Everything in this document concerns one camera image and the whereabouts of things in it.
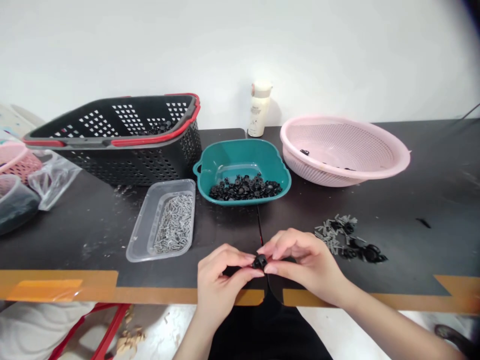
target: bottle cap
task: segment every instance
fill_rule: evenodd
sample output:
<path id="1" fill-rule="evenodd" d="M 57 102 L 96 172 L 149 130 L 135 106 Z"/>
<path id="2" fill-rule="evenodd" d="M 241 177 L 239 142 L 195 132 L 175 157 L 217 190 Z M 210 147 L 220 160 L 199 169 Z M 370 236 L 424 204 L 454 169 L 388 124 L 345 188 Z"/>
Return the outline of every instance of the bottle cap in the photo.
<path id="1" fill-rule="evenodd" d="M 269 80 L 257 80 L 251 85 L 251 95 L 256 98 L 268 98 L 272 88 Z"/>

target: teal bowl handle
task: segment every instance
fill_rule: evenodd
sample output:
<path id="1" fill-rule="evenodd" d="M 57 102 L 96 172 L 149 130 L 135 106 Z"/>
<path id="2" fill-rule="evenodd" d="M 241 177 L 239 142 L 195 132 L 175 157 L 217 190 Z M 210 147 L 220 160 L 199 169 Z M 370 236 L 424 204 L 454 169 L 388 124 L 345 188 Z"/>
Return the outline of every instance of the teal bowl handle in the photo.
<path id="1" fill-rule="evenodd" d="M 193 173 L 197 176 L 197 178 L 200 176 L 200 172 L 199 172 L 200 166 L 202 166 L 202 160 L 200 160 L 195 165 L 193 165 Z"/>

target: black plastic basket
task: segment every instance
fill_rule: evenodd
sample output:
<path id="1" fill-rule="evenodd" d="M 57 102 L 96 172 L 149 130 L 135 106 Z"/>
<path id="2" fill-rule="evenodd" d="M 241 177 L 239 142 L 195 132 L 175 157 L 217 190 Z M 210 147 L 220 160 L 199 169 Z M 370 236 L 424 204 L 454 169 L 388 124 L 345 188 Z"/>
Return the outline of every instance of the black plastic basket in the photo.
<path id="1" fill-rule="evenodd" d="M 195 94 L 116 97 L 90 102 L 25 135 L 112 185 L 192 178 L 202 144 Z M 171 122 L 170 130 L 142 135 Z"/>

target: fingernail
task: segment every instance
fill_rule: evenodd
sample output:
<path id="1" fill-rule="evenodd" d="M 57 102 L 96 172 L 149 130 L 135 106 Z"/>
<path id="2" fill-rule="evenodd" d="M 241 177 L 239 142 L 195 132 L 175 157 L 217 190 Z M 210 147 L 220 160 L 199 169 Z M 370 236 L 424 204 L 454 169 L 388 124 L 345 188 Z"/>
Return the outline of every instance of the fingernail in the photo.
<path id="1" fill-rule="evenodd" d="M 275 266 L 269 264 L 265 266 L 265 269 L 263 269 L 263 271 L 265 272 L 265 274 L 276 274 L 279 272 Z"/>

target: finger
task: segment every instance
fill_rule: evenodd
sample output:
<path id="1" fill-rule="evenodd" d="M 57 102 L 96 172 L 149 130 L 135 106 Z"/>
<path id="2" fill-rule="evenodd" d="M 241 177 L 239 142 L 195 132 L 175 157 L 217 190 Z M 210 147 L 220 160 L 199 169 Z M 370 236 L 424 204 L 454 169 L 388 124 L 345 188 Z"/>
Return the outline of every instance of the finger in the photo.
<path id="1" fill-rule="evenodd" d="M 218 278 L 227 266 L 246 267 L 254 262 L 255 256 L 241 251 L 225 249 L 219 252 L 210 262 L 205 264 L 204 270 L 211 279 Z"/>
<path id="2" fill-rule="evenodd" d="M 217 256 L 219 253 L 221 253 L 224 250 L 240 252 L 236 247 L 233 247 L 230 244 L 224 243 L 224 244 L 220 245 L 219 247 L 217 247 L 215 250 L 213 250 L 205 258 L 200 260 L 200 262 L 198 263 L 198 268 L 200 269 L 200 268 L 204 267 L 205 264 L 208 264 L 215 256 Z"/>
<path id="3" fill-rule="evenodd" d="M 285 230 L 280 230 L 277 232 L 269 242 L 267 242 L 265 245 L 263 245 L 261 248 L 259 248 L 256 252 L 258 254 L 263 254 L 267 258 L 271 257 L 272 254 L 274 253 L 275 250 L 275 245 L 277 244 L 278 239 L 282 236 L 282 234 L 285 232 Z"/>
<path id="4" fill-rule="evenodd" d="M 260 269 L 254 269 L 252 267 L 243 267 L 234 273 L 227 282 L 227 286 L 235 294 L 238 294 L 239 291 L 253 278 L 264 277 L 265 274 Z"/>
<path id="5" fill-rule="evenodd" d="M 299 284 L 308 279 L 307 270 L 304 266 L 295 262 L 274 260 L 265 266 L 265 274 L 276 274 L 283 278 L 293 280 Z"/>
<path id="6" fill-rule="evenodd" d="M 279 260 L 284 257 L 287 250 L 293 246 L 298 246 L 309 251 L 312 255 L 318 255 L 321 251 L 320 243 L 312 233 L 301 232 L 290 228 L 285 231 L 276 241 L 275 249 L 271 255 L 272 259 Z"/>
<path id="7" fill-rule="evenodd" d="M 207 255 L 207 257 L 205 259 L 207 261 L 210 261 L 224 250 L 239 251 L 236 247 L 233 247 L 230 244 L 224 243 L 224 244 L 220 245 L 219 247 L 217 247 L 215 250 L 213 250 L 209 255 Z"/>

